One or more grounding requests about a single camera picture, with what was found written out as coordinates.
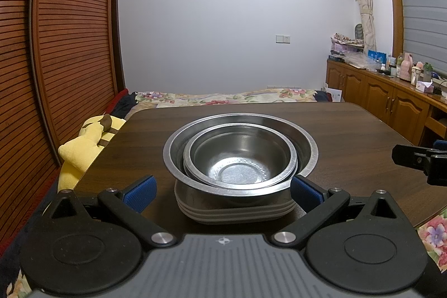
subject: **metal pivot bolt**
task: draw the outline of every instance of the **metal pivot bolt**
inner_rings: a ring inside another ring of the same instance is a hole
[[[290,244],[291,242],[294,242],[296,239],[296,235],[289,231],[280,231],[277,232],[273,238],[277,242],[282,242],[283,244]]]
[[[169,244],[174,240],[174,237],[168,232],[156,232],[151,236],[151,240],[156,244]]]

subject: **white logo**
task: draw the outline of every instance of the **white logo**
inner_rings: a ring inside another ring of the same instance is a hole
[[[229,238],[226,238],[225,236],[224,237],[222,237],[222,238],[220,238],[219,240],[216,240],[219,244],[222,244],[222,245],[226,245],[226,244],[229,244],[231,241],[233,241],[233,240],[230,240]]]

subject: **wooden countertop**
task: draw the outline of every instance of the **wooden countertop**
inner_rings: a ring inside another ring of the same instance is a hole
[[[377,80],[381,80],[382,82],[385,82],[386,84],[392,85],[394,87],[397,87],[398,89],[405,91],[421,100],[424,100],[425,102],[428,102],[430,105],[433,105],[442,111],[447,113],[447,99],[444,98],[441,95],[433,95],[433,94],[427,94],[427,93],[421,93],[416,90],[416,87],[410,84],[408,81],[401,80],[400,78],[391,78],[386,75],[381,75],[377,72],[371,72],[367,70],[358,69],[356,67],[353,67],[347,63],[343,62],[336,62],[332,60],[328,60],[328,64],[333,65],[341,65],[342,67],[345,67],[352,71],[357,71],[363,75],[375,78]]]
[[[143,215],[166,230],[183,233],[266,233],[278,231],[297,211],[269,222],[205,226],[178,209],[174,177],[166,169],[162,150],[168,137],[192,120],[221,113],[260,113],[296,123],[315,139],[319,158],[309,178],[325,189],[341,187],[352,196],[389,191],[414,226],[447,205],[447,188],[429,186],[420,171],[396,166],[395,144],[408,144],[397,132],[361,107],[347,102],[286,102],[147,109],[133,115],[99,154],[75,187],[80,196],[108,187],[123,189],[152,174],[158,194]]]

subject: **blue package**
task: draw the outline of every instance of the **blue package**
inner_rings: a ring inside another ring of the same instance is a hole
[[[387,54],[383,52],[368,50],[368,57],[374,61],[381,60],[383,64],[387,63]]]

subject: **stuffed animal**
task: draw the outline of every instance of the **stuffed animal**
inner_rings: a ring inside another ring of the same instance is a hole
[[[59,147],[64,160],[59,174],[58,192],[73,189],[98,154],[126,121],[109,114],[94,116],[84,122],[79,136]]]

